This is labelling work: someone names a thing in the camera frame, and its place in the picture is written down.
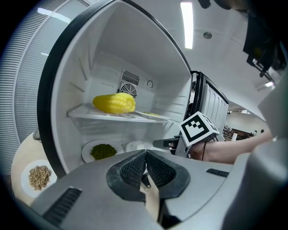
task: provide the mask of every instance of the ceiling light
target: ceiling light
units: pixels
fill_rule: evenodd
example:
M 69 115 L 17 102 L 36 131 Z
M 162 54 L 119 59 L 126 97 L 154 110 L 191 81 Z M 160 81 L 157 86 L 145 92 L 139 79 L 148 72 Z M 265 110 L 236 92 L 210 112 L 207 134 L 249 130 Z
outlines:
M 41 14 L 43 14 L 43 15 L 51 16 L 51 17 L 53 17 L 53 18 L 57 18 L 57 19 L 59 19 L 59 20 L 61 20 L 61 21 L 63 21 L 63 22 L 66 22 L 66 23 L 68 23 L 68 24 L 71 22 L 71 19 L 65 17 L 64 15 L 59 14 L 59 13 L 54 13 L 53 11 L 48 10 L 48 9 L 44 9 L 44 8 L 40 8 L 40 7 L 39 7 L 39 8 L 37 9 L 37 12 L 38 12 L 38 13 L 41 13 Z
M 192 49 L 193 47 L 193 7 L 191 2 L 181 2 L 181 10 L 184 23 L 184 33 L 185 33 L 185 48 Z
M 269 87 L 269 86 L 272 86 L 272 85 L 274 85 L 274 83 L 273 83 L 272 81 L 269 81 L 269 82 L 267 82 L 267 83 L 265 84 L 266 87 Z

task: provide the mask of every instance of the refrigerator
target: refrigerator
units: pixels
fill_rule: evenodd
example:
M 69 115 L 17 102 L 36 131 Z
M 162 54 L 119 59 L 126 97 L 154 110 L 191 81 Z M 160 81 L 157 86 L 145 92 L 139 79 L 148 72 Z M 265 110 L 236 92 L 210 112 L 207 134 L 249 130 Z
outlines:
M 180 133 L 192 71 L 167 30 L 130 0 L 99 0 L 79 14 L 54 44 L 38 91 L 37 119 L 43 148 L 60 178 L 85 163 L 92 141 L 150 144 Z M 126 92 L 135 110 L 106 114 L 95 96 Z

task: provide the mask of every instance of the table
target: table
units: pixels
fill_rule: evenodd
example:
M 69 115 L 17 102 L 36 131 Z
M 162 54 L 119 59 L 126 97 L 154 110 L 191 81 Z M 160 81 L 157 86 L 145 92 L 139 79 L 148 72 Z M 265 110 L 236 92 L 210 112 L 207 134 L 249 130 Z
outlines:
M 12 162 L 11 185 L 16 198 L 30 206 L 35 198 L 27 195 L 21 186 L 21 174 L 24 168 L 35 160 L 48 160 L 41 142 L 33 139 L 31 133 L 19 146 Z

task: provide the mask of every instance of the wall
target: wall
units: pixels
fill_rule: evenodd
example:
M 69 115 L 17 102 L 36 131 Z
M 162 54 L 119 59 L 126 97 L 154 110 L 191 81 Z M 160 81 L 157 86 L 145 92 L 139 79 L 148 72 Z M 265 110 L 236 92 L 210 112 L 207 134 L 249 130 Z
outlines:
M 251 133 L 254 130 L 257 130 L 259 134 L 261 130 L 269 130 L 266 122 L 261 120 L 258 117 L 242 114 L 242 113 L 231 113 L 227 115 L 226 125 L 238 129 L 244 132 Z
M 18 69 L 14 95 L 15 122 L 20 142 L 38 125 L 38 86 L 46 59 L 69 22 L 86 8 L 87 6 L 78 0 L 66 1 L 56 9 L 56 13 L 43 22 L 27 46 Z
M 10 174 L 14 154 L 23 141 L 23 139 L 19 138 L 19 132 L 16 127 L 15 107 L 22 106 L 25 110 L 23 111 L 22 109 L 20 111 L 18 121 L 24 121 L 25 127 L 23 126 L 23 130 L 28 130 L 26 137 L 37 127 L 36 102 L 38 83 L 33 78 L 33 71 L 41 65 L 39 57 L 35 59 L 34 64 L 32 64 L 32 60 L 29 59 L 28 62 L 30 66 L 29 68 L 26 66 L 28 72 L 27 79 L 30 79 L 30 82 L 22 85 L 21 92 L 19 92 L 22 101 L 20 103 L 15 101 L 14 96 L 16 82 L 19 80 L 18 73 L 24 54 L 33 36 L 49 18 L 47 12 L 57 10 L 57 8 L 65 2 L 68 2 L 68 0 L 41 1 L 16 28 L 2 54 L 0 61 L 0 174 Z M 45 9 L 44 12 L 46 12 L 46 14 L 39 13 L 38 9 Z

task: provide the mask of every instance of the green peas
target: green peas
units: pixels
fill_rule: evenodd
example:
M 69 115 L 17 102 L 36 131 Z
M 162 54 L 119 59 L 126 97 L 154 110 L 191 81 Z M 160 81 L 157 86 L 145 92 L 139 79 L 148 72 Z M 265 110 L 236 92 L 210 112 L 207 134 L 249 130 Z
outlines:
M 93 147 L 91 155 L 95 160 L 101 160 L 110 156 L 114 156 L 117 153 L 111 145 L 100 144 Z

